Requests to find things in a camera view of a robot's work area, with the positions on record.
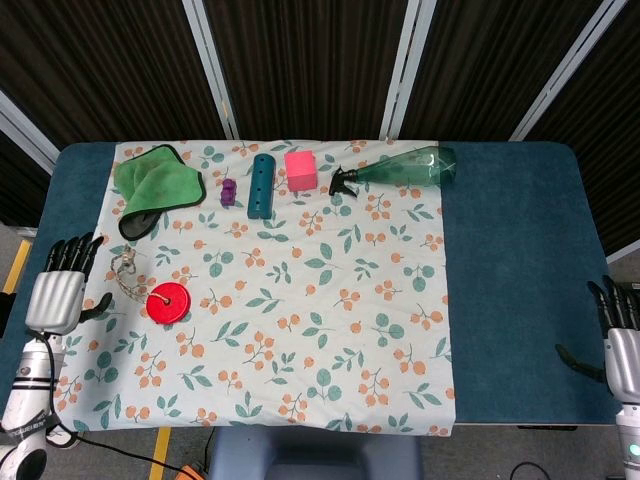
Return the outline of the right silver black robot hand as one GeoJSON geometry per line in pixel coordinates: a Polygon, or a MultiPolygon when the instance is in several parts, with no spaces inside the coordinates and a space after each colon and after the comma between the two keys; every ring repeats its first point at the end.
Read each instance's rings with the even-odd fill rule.
{"type": "Polygon", "coordinates": [[[578,361],[563,345],[555,351],[576,373],[606,383],[612,396],[625,405],[640,406],[640,286],[602,277],[604,288],[587,282],[597,309],[604,345],[604,366],[578,361]]]}

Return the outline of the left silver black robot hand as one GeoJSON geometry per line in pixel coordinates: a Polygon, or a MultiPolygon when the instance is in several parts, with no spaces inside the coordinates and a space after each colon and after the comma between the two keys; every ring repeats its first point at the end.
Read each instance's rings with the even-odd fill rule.
{"type": "Polygon", "coordinates": [[[83,307],[86,282],[104,237],[57,241],[49,250],[43,271],[37,276],[25,324],[29,330],[66,335],[79,323],[102,315],[112,302],[107,292],[93,307],[83,307]]]}

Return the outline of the red disc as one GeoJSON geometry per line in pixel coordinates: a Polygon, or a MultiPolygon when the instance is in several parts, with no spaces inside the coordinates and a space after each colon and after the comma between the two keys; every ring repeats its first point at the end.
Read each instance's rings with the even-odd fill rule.
{"type": "Polygon", "coordinates": [[[157,324],[171,325],[185,318],[191,307],[188,290],[176,282],[157,285],[147,296],[145,308],[157,324]]]}

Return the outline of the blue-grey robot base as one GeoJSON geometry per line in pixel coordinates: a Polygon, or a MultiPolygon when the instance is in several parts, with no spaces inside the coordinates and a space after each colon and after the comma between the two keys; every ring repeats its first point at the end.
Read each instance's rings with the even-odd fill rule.
{"type": "Polygon", "coordinates": [[[414,436],[310,427],[222,427],[207,480],[423,480],[414,436]]]}

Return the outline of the green microfiber cloth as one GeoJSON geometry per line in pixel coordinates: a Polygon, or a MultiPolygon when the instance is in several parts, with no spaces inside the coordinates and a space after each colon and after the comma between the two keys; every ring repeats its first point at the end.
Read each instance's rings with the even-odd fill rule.
{"type": "Polygon", "coordinates": [[[167,144],[120,164],[114,184],[126,203],[118,228],[128,241],[148,235],[163,213],[199,205],[206,198],[202,174],[167,144]]]}

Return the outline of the teal half-cylinder block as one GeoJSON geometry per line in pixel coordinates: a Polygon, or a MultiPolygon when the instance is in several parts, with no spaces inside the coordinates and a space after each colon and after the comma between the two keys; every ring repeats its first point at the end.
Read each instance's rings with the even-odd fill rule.
{"type": "Polygon", "coordinates": [[[271,155],[259,154],[254,158],[247,203],[249,219],[269,220],[272,217],[275,166],[271,155]]]}

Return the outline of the floral printed tablecloth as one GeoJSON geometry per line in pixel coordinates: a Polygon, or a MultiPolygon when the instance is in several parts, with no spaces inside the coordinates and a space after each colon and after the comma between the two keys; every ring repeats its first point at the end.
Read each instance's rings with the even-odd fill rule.
{"type": "Polygon", "coordinates": [[[416,141],[177,141],[207,190],[129,242],[114,183],[86,286],[99,317],[64,339],[54,394],[72,429],[299,424],[343,432],[450,434],[455,390],[441,192],[364,184],[330,196],[335,169],[419,148],[416,141]],[[291,192],[284,156],[311,150],[318,186],[291,192]],[[275,159],[272,217],[249,219],[254,158],[275,159]],[[222,181],[236,201],[222,207],[222,181]],[[148,294],[176,282],[191,296],[171,325],[148,294]]]}

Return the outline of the pink cube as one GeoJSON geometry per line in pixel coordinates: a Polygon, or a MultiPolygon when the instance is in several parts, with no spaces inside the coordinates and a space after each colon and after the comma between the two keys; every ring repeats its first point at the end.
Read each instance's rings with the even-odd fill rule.
{"type": "Polygon", "coordinates": [[[318,186],[315,156],[311,150],[288,152],[284,156],[287,186],[291,192],[314,190],[318,186]]]}

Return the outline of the green spray bottle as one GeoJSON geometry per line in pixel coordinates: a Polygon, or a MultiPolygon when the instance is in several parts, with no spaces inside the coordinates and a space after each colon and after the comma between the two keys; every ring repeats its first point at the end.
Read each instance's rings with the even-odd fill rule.
{"type": "Polygon", "coordinates": [[[339,167],[331,178],[329,195],[356,197],[348,183],[409,184],[418,187],[451,183],[456,174],[456,155],[448,147],[427,146],[379,160],[357,169],[339,167]]]}

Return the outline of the folding partition screen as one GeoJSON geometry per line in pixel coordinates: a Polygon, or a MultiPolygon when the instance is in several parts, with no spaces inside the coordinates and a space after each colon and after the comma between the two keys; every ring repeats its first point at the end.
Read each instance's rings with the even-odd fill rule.
{"type": "Polygon", "coordinates": [[[640,241],[640,0],[0,0],[0,94],[56,150],[223,139],[195,33],[243,139],[369,140],[409,14],[427,27],[403,139],[525,134],[577,155],[607,254],[640,241]]]}

